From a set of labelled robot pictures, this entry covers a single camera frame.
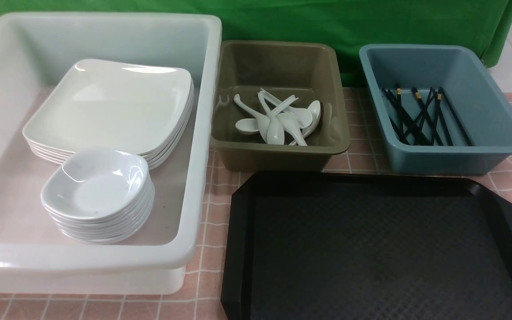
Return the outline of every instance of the chopsticks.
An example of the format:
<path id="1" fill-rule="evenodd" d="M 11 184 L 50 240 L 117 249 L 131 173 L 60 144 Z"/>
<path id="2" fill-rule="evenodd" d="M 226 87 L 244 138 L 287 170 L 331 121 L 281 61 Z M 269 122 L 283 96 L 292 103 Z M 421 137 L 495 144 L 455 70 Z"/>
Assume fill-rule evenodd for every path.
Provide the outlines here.
<path id="1" fill-rule="evenodd" d="M 392 92 L 390 90 L 386 91 L 384 89 L 383 92 L 386 95 L 387 99 L 390 100 L 390 104 L 396 111 L 398 115 L 398 120 L 400 122 L 404 122 L 408 129 L 411 130 L 411 133 L 414 136 L 415 144 L 419 142 L 429 144 L 430 141 L 428 140 L 428 138 L 426 138 L 422 131 L 420 130 L 420 128 L 416 126 L 414 120 L 412 120 L 410 115 L 406 112 L 406 110 L 404 110 L 402 104 L 398 102 L 398 99 L 392 94 Z"/>
<path id="2" fill-rule="evenodd" d="M 473 142 L 469 138 L 467 131 L 463 127 L 461 120 L 459 119 L 452 103 L 449 98 L 445 94 L 445 90 L 443 87 L 439 87 L 436 91 L 434 88 L 430 88 L 428 96 L 425 99 L 425 103 L 423 101 L 422 94 L 418 91 L 416 87 L 412 87 L 412 95 L 414 96 L 414 100 L 420 109 L 418 115 L 412 119 L 412 117 L 408 114 L 406 109 L 403 106 L 403 95 L 404 90 L 401 89 L 400 85 L 396 85 L 396 96 L 392 93 L 390 89 L 382 89 L 382 93 L 390 102 L 390 105 L 396 111 L 396 118 L 390 118 L 390 122 L 392 125 L 392 129 L 396 133 L 398 140 L 404 144 L 408 145 L 421 145 L 421 146 L 433 146 L 437 144 L 438 146 L 453 146 L 453 139 L 450 132 L 452 124 L 449 124 L 444 117 L 444 112 L 442 109 L 442 104 L 445 104 L 449 113 L 451 114 L 451 118 L 453 118 L 455 122 L 455 126 L 457 126 L 457 130 L 459 134 L 461 134 L 463 141 L 466 146 L 473 146 Z M 430 115 L 430 107 L 433 104 L 433 116 Z M 438 122 L 440 124 L 441 131 L 443 132 L 443 136 L 440 136 L 438 130 Z M 427 123 L 429 127 L 428 136 L 424 134 L 424 124 Z M 408 137 L 412 135 L 414 138 L 414 142 L 411 143 L 408 140 Z"/>

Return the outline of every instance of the textured tray surface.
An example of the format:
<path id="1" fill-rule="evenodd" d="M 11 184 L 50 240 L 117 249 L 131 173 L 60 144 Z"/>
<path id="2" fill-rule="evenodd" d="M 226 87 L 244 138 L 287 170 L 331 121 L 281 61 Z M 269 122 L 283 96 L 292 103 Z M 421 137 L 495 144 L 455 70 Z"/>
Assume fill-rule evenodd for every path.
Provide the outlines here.
<path id="1" fill-rule="evenodd" d="M 476 198 L 256 201 L 253 320 L 512 319 L 512 282 Z"/>

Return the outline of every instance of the blue plastic bin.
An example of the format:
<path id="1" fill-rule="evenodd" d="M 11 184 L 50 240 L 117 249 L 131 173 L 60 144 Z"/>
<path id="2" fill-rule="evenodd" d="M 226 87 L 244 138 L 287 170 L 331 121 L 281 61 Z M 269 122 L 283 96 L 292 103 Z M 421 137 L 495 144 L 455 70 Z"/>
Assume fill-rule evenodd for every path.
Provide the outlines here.
<path id="1" fill-rule="evenodd" d="M 371 44 L 361 64 L 394 172 L 423 175 L 482 175 L 512 154 L 512 107 L 478 57 L 453 45 Z M 420 112 L 411 88 L 424 102 L 430 88 L 443 87 L 474 146 L 466 146 L 444 103 L 441 109 L 453 146 L 403 144 L 392 129 L 398 117 L 381 89 L 403 89 L 402 104 L 414 119 Z M 434 103 L 429 108 L 430 114 Z M 438 127 L 440 136 L 443 128 Z"/>

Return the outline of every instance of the white plastic bin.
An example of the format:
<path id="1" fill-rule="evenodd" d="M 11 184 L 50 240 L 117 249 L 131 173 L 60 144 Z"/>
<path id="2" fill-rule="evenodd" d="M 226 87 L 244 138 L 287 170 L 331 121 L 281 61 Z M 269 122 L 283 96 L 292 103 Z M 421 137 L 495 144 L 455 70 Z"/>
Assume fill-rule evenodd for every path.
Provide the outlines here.
<path id="1" fill-rule="evenodd" d="M 196 249 L 211 136 L 221 22 L 153 13 L 16 13 L 0 18 L 0 292 L 170 294 Z M 155 207 L 116 245 L 59 233 L 40 205 L 57 166 L 30 152 L 21 129 L 52 87 L 87 58 L 181 67 L 195 82 L 179 146 L 152 171 Z"/>

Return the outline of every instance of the olive green plastic bin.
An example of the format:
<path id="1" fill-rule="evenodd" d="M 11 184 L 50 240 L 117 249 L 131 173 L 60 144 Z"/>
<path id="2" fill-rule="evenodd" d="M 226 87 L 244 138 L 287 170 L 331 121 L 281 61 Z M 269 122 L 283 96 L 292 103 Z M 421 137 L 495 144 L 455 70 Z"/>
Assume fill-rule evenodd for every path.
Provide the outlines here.
<path id="1" fill-rule="evenodd" d="M 234 124 L 251 117 L 233 102 L 240 95 L 249 107 L 264 113 L 257 93 L 264 88 L 278 99 L 299 97 L 292 107 L 319 100 L 319 126 L 308 146 L 265 144 L 259 134 L 244 136 Z M 292 138 L 286 133 L 286 144 Z M 323 44 L 226 41 L 221 45 L 211 145 L 231 171 L 321 171 L 335 154 L 349 148 L 349 128 L 335 51 Z"/>

